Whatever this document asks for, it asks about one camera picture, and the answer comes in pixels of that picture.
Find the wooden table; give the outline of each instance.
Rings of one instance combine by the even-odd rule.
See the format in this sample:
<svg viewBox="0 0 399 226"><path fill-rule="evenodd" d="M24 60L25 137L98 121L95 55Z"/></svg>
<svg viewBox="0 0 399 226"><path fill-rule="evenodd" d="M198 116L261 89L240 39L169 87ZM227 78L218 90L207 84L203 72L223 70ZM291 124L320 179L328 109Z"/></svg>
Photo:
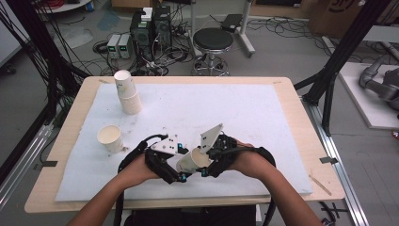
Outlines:
<svg viewBox="0 0 399 226"><path fill-rule="evenodd" d="M340 200L343 187L330 164L322 164L320 158L326 152L316 135L311 121L301 104L293 84L285 77L135 77L138 84L266 84L273 85L279 97L285 118L290 125L295 144L310 176L313 186L305 201ZM57 161L54 168L43 168L38 181L26 202L27 213L47 213L80 210L86 202L55 202L70 152L75 144L82 124L90 110L97 89L102 83L114 83L113 77L89 77L80 89L71 111L65 120L58 138L48 156L48 161ZM229 197L179 200L126 201L125 208L191 207L212 205L253 204L269 202L269 196Z"/></svg>

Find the white cup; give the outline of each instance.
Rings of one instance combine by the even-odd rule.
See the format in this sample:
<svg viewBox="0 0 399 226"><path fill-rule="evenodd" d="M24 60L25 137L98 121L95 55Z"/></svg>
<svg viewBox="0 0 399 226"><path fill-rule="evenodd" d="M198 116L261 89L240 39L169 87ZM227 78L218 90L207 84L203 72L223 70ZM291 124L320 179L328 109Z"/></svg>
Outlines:
<svg viewBox="0 0 399 226"><path fill-rule="evenodd" d="M209 167L211 160L209 155L201 153L199 148L193 149L193 151L186 153L176 164L176 170L178 172L194 173L196 169Z"/></svg>
<svg viewBox="0 0 399 226"><path fill-rule="evenodd" d="M97 134L97 140L111 153L118 153L123 149L120 128L116 125L107 125Z"/></svg>
<svg viewBox="0 0 399 226"><path fill-rule="evenodd" d="M122 105L122 111L129 115L135 115L141 111L142 105L138 92L129 98L121 98L120 104Z"/></svg>
<svg viewBox="0 0 399 226"><path fill-rule="evenodd" d="M115 84L117 85L118 96L120 98L130 98L137 93L135 82L132 75L126 70L117 71L114 74Z"/></svg>

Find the black round stool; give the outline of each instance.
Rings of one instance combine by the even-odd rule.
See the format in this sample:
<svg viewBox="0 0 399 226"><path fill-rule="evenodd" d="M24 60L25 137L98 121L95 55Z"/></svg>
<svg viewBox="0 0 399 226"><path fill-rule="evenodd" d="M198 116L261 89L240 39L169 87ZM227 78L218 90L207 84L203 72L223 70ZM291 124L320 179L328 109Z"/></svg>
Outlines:
<svg viewBox="0 0 399 226"><path fill-rule="evenodd" d="M215 55L226 53L231 49L231 34L219 28L204 28L194 34L193 43L203 56L194 61L192 74L213 75L213 72L216 72L219 76L230 75L227 62Z"/></svg>

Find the white mat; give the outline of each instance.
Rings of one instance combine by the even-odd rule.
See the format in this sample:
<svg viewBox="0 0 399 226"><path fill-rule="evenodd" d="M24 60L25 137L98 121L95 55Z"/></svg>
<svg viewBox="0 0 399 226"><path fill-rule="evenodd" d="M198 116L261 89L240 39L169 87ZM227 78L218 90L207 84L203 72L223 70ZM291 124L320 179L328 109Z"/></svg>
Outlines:
<svg viewBox="0 0 399 226"><path fill-rule="evenodd" d="M359 86L360 75L369 66L370 64L346 63L341 69L340 77L369 128L398 129L399 120L396 117L399 112L379 99L375 92ZM385 72L396 68L398 66L382 65L375 81L382 83Z"/></svg>
<svg viewBox="0 0 399 226"><path fill-rule="evenodd" d="M136 116L121 112L115 85L100 86L72 149L56 195L57 201L89 200L117 174L118 165L127 153L110 154L96 140L100 128L111 123L121 127L124 144L130 150L148 136L166 133L178 134L179 142L192 150L200 144L201 133L223 123L223 131L228 136L268 149L296 191L300 194L312 193L308 174L273 86L136 86L143 104L143 110ZM168 163L175 168L177 159L181 157L175 156ZM168 185L163 180L149 180L128 189L125 199L264 194L269 193L258 180L247 178L236 171L225 171L218 178L201 178L196 173L185 184Z"/></svg>

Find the concrete floor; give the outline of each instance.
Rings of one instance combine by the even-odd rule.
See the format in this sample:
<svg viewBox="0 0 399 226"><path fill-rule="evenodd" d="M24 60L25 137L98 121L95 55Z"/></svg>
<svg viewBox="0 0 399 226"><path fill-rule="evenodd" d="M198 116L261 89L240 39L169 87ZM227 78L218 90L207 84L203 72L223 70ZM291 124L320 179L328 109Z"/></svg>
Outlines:
<svg viewBox="0 0 399 226"><path fill-rule="evenodd" d="M92 52L95 42L106 40L114 32L127 32L130 20L125 19L129 13L112 10L106 2L96 6L94 12L86 12L82 8L55 15L59 23L76 22L70 26L83 26L89 30L93 40L76 47L73 51L81 61L99 58ZM217 26L209 22L211 18L198 19L198 27ZM240 41L234 44L223 58L229 63L231 76L287 76L293 84L318 73L328 61L325 50L316 46L317 40L309 38L283 38L264 27L247 30L247 36L256 53L248 58ZM360 57L376 57L379 54L363 43L351 61ZM133 60L119 60L120 69L126 69ZM24 132L41 112L46 104L46 89L39 74L27 55L18 53L10 61L17 72L0 73L0 163L3 163ZM98 62L90 64L88 69L93 74L100 74L106 64ZM176 63L168 67L168 75L189 75L192 63ZM298 94L306 93L308 88L301 89ZM369 129L355 107L342 81L336 81L331 113L330 131L340 153L346 172L356 190L361 206L370 225L399 224L399 178L395 176L399 170L399 141L392 138L390 130ZM50 151L51 145L43 152L43 158ZM34 167L39 163L36 159L29 171L0 212L0 221L4 225L59 225L66 224L75 213L56 213L31 215L24 211L27 197L40 174ZM334 202L338 209L347 210L344 201ZM320 219L328 218L318 202L310 202L311 208ZM113 213L105 225L112 223ZM352 225L347 212L338 212L337 225ZM283 225L277 213L271 225Z"/></svg>

